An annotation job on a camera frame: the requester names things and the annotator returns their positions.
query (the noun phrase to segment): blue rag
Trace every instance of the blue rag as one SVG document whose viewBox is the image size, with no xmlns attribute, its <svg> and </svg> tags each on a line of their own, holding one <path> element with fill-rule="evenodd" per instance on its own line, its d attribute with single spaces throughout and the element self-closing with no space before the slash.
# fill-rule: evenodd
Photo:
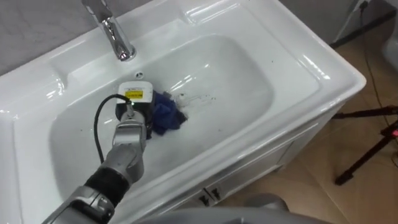
<svg viewBox="0 0 398 224">
<path fill-rule="evenodd" d="M 180 129 L 187 118 L 177 109 L 175 102 L 157 92 L 154 92 L 154 97 L 153 131 L 162 136 L 168 129 Z"/>
</svg>

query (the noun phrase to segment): white sink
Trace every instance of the white sink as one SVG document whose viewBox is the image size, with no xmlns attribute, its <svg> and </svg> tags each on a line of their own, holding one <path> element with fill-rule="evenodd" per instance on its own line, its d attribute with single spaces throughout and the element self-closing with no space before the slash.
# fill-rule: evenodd
<svg viewBox="0 0 398 224">
<path fill-rule="evenodd" d="M 118 62 L 95 29 L 0 78 L 0 223 L 40 223 L 100 164 L 101 101 L 142 72 L 188 116 L 147 142 L 143 178 L 116 210 L 164 203 L 346 101 L 364 78 L 277 0 L 155 0 L 119 18 Z M 101 112 L 110 150 L 114 101 Z"/>
<path fill-rule="evenodd" d="M 238 133 L 265 114 L 274 100 L 272 85 L 247 53 L 232 40 L 217 35 L 193 40 L 139 71 L 155 90 L 176 97 L 189 119 L 182 129 L 162 137 L 154 135 L 147 142 L 146 171 L 135 187 L 176 169 Z M 102 86 L 70 105 L 53 122 L 50 148 L 64 198 L 98 168 L 92 129 L 99 103 L 114 94 L 120 83 L 133 79 L 131 74 Z M 108 103 L 101 113 L 98 129 L 104 153 L 111 149 L 118 123 L 114 113 L 115 102 Z"/>
</svg>

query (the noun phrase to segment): faucet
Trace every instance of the faucet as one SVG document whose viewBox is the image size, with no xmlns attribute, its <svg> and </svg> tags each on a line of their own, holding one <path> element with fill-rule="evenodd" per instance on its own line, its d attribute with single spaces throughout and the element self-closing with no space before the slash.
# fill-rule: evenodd
<svg viewBox="0 0 398 224">
<path fill-rule="evenodd" d="M 117 58 L 127 62 L 136 56 L 136 49 L 130 44 L 105 0 L 81 0 L 87 11 L 103 30 Z"/>
</svg>

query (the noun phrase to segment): gray wall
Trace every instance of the gray wall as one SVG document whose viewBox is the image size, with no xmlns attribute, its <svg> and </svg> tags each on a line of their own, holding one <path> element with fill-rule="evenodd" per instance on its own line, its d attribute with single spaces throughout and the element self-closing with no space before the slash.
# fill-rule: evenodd
<svg viewBox="0 0 398 224">
<path fill-rule="evenodd" d="M 301 21 L 326 43 L 331 44 L 346 22 L 352 4 L 358 0 L 280 0 Z M 394 10 L 383 0 L 372 0 L 364 13 L 364 23 Z M 344 37 L 359 29 L 359 11 L 355 12 L 344 30 Z"/>
<path fill-rule="evenodd" d="M 150 0 L 108 0 L 116 16 L 148 1 Z M 281 0 L 329 44 L 345 23 L 348 8 L 353 1 Z M 366 20 L 373 20 L 390 10 L 382 0 L 373 0 Z M 345 34 L 358 28 L 359 22 L 355 17 L 348 24 Z M 0 75 L 94 27 L 95 23 L 80 0 L 0 0 Z"/>
</svg>

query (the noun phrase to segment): power cord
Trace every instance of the power cord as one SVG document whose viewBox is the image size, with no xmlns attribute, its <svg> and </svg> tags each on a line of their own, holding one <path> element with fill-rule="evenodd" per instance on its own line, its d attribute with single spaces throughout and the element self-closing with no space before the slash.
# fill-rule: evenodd
<svg viewBox="0 0 398 224">
<path fill-rule="evenodd" d="M 363 12 L 364 12 L 364 10 L 368 7 L 368 5 L 369 5 L 369 3 L 368 3 L 367 1 L 364 1 L 364 2 L 359 6 L 360 13 L 361 13 L 361 14 L 360 14 L 360 17 L 359 17 L 359 20 L 360 20 L 360 23 L 361 23 L 361 32 L 362 32 L 362 38 L 363 38 L 364 58 L 365 58 L 365 62 L 366 62 L 366 66 L 367 66 L 367 68 L 368 68 L 369 74 L 370 74 L 371 79 L 372 79 L 372 86 L 373 86 L 373 89 L 374 89 L 374 93 L 375 93 L 375 95 L 376 95 L 377 102 L 378 102 L 380 108 L 382 108 L 383 105 L 382 105 L 382 103 L 381 103 L 380 96 L 379 96 L 379 92 L 378 92 L 378 90 L 377 90 L 376 80 L 375 80 L 375 78 L 374 78 L 374 75 L 373 75 L 373 72 L 372 72 L 372 68 L 371 68 L 370 63 L 369 63 L 368 48 L 367 48 L 368 45 L 366 44 L 366 31 L 365 31 L 364 22 L 363 22 Z M 390 123 L 388 122 L 386 116 L 383 115 L 383 118 L 384 118 L 384 121 L 386 122 L 387 126 L 390 126 Z M 394 161 L 394 156 L 395 156 L 395 155 L 393 155 L 393 156 L 391 157 L 391 160 L 392 160 L 393 163 L 398 167 L 398 165 L 397 165 L 396 162 Z"/>
<path fill-rule="evenodd" d="M 95 113 L 95 118 L 94 118 L 94 141 L 95 141 L 95 146 L 97 147 L 98 155 L 99 155 L 99 160 L 101 161 L 101 164 L 104 162 L 104 154 L 102 153 L 101 145 L 100 145 L 100 140 L 98 139 L 98 119 L 100 118 L 100 113 L 102 110 L 102 107 L 104 107 L 105 103 L 108 102 L 110 99 L 117 98 L 124 100 L 126 104 L 131 103 L 130 99 L 126 96 L 120 95 L 120 94 L 114 94 L 110 95 L 107 98 L 105 98 L 101 104 L 99 105 L 97 112 Z"/>
</svg>

